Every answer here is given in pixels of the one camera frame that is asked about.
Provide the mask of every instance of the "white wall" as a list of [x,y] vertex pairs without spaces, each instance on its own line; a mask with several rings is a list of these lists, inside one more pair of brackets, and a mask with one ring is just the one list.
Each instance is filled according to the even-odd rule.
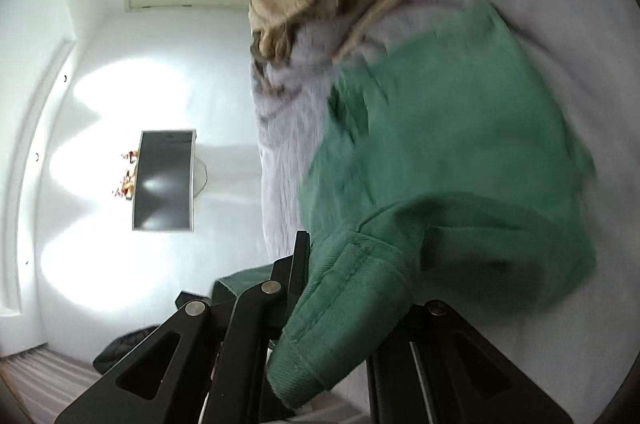
[[[171,315],[180,290],[267,261],[246,12],[145,10],[107,23],[64,99],[36,225],[49,346],[92,360],[117,335]],[[113,198],[141,130],[195,128],[209,184],[193,233],[131,230]]]
[[[112,5],[0,0],[0,356],[44,341],[33,217],[50,124],[82,52]],[[35,161],[35,154],[41,157]]]

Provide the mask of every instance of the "bed sheet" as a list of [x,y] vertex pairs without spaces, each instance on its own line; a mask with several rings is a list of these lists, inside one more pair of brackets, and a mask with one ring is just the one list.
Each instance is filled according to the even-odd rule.
[[[330,54],[373,1],[357,0],[346,16],[302,26],[290,66],[267,73],[286,93],[254,93],[271,260],[290,254],[296,231],[303,229],[296,191],[322,139],[326,96],[338,77]],[[345,64],[375,61],[473,1],[404,0],[368,30]],[[543,314],[489,326],[462,315],[577,424],[591,424],[640,350],[640,10],[634,0],[487,1],[542,71],[592,152],[597,176],[583,200],[598,269],[587,285]],[[423,294],[417,301],[429,297]],[[364,368],[335,391],[366,410]]]

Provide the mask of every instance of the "round metal joint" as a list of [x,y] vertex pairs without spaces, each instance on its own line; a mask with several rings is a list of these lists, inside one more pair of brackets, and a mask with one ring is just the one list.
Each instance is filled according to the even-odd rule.
[[277,281],[265,281],[262,284],[262,292],[265,294],[277,294],[280,292],[282,285],[280,285]]
[[202,301],[191,301],[187,303],[185,310],[190,316],[199,316],[205,311],[206,308],[207,306]]
[[445,316],[449,311],[449,307],[442,301],[429,301],[427,308],[433,316]]

